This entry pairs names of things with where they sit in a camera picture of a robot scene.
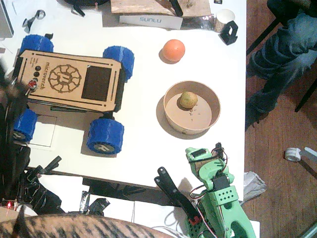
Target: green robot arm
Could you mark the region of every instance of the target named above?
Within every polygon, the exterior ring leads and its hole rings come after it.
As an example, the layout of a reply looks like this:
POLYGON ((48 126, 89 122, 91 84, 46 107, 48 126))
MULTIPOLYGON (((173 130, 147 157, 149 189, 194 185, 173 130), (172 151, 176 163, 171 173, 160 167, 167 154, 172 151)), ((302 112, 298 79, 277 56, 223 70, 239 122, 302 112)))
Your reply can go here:
MULTIPOLYGON (((216 147, 212 153, 205 148, 186 149, 186 157, 192 173, 204 184, 204 196, 198 202, 197 209, 203 214, 209 227, 214 229, 218 238, 229 238, 232 232, 235 238, 255 238, 253 227, 242 210, 235 186, 231 185, 234 176, 223 158, 223 148, 216 147)), ((214 237, 204 232, 204 224, 187 224, 188 235, 201 238, 214 237)))

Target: blue wheel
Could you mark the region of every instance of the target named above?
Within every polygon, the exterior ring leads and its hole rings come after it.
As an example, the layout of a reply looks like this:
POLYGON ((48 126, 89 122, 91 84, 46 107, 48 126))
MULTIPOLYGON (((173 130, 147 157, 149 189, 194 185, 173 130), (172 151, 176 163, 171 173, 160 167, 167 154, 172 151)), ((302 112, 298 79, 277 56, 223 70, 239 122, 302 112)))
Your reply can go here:
POLYGON ((13 127, 13 138, 15 141, 28 142, 32 140, 35 131, 35 123, 38 116, 34 111, 26 109, 19 116, 13 127))
POLYGON ((100 154, 121 151, 124 126, 112 119, 96 119, 90 124, 87 146, 100 154))
POLYGON ((53 52, 54 45, 50 39, 39 35, 28 35, 24 37, 20 53, 24 50, 53 52))
POLYGON ((125 82, 131 78, 134 65, 134 54, 128 48, 122 46, 108 47, 103 53, 103 58, 121 62, 125 71, 125 82))

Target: wooden floor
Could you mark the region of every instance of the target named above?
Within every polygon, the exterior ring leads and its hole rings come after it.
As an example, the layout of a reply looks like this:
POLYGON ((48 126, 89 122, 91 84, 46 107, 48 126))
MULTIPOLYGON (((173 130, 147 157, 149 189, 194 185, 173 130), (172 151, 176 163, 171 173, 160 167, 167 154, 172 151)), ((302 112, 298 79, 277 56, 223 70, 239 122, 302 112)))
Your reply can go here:
MULTIPOLYGON (((266 0, 248 0, 247 47, 273 20, 266 0)), ((317 221, 317 164, 306 158, 301 163, 283 159, 288 147, 317 150, 317 91, 294 112, 316 77, 317 62, 245 134, 245 171, 254 171, 267 184, 264 194, 244 205, 249 218, 261 223, 261 238, 295 238, 317 221)), ((257 77, 247 79, 247 98, 263 85, 257 77)))

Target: black phone stand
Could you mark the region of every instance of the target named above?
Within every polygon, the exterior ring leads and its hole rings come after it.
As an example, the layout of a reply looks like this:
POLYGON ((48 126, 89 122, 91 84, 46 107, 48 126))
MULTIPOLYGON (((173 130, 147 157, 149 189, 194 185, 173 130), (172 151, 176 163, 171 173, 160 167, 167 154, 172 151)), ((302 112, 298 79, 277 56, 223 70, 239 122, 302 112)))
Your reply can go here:
POLYGON ((237 31, 238 31, 237 24, 234 21, 230 21, 224 26, 219 36, 226 45, 231 45, 232 43, 235 43, 238 38, 236 36, 237 31))

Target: bowl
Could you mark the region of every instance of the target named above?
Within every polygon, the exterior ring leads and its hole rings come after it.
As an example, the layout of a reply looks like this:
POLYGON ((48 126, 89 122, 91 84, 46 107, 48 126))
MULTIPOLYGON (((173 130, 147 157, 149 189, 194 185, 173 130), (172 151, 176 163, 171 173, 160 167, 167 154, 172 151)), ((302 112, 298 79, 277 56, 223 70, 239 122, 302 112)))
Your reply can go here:
POLYGON ((163 100, 168 123, 177 131, 187 134, 199 134, 214 125, 220 116, 220 101, 216 93, 208 86, 183 81, 174 84, 166 92, 163 100), (185 91, 197 95, 197 104, 192 109, 180 106, 179 98, 185 91))

